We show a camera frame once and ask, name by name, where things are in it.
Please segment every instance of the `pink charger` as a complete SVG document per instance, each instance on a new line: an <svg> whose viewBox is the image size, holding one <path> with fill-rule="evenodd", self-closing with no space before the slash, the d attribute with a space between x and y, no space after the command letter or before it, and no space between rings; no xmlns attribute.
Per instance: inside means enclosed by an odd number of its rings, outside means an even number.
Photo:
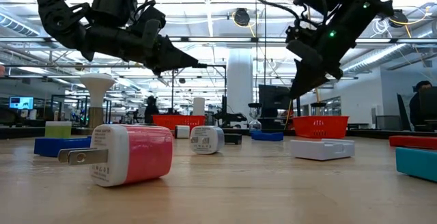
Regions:
<svg viewBox="0 0 437 224"><path fill-rule="evenodd" d="M169 173L173 135L160 126L100 125L91 147L61 150L59 162L90 165L89 174L99 186L117 186L151 180Z"/></svg>

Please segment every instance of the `green block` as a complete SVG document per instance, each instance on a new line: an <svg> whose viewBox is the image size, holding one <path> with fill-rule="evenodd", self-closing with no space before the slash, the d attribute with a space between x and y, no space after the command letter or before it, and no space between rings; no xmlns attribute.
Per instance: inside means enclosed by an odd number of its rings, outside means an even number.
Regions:
<svg viewBox="0 0 437 224"><path fill-rule="evenodd" d="M46 138L69 139L71 122L46 122Z"/></svg>

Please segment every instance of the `teal block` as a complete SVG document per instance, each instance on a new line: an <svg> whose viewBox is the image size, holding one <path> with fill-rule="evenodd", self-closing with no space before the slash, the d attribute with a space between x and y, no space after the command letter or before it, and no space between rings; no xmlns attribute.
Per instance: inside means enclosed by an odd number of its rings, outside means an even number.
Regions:
<svg viewBox="0 0 437 224"><path fill-rule="evenodd" d="M437 182L437 152L410 148L396 148L396 170Z"/></svg>

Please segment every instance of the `lamp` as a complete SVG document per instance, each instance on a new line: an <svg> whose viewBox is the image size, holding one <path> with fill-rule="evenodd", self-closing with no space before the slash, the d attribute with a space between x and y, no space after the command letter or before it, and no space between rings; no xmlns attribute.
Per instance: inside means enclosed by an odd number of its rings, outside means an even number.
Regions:
<svg viewBox="0 0 437 224"><path fill-rule="evenodd" d="M107 74L89 73L81 75L81 82L91 96L88 127L95 128L103 124L103 96L114 85L115 80Z"/></svg>

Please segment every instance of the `white charger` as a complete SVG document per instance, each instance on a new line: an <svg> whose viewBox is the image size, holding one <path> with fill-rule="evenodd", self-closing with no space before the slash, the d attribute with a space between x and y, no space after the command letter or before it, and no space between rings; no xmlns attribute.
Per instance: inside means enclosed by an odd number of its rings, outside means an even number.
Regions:
<svg viewBox="0 0 437 224"><path fill-rule="evenodd" d="M190 126L176 125L175 139L188 139L190 137Z"/></svg>
<svg viewBox="0 0 437 224"><path fill-rule="evenodd" d="M225 145L225 133L218 126L197 126L191 131L190 148L197 154L213 154Z"/></svg>

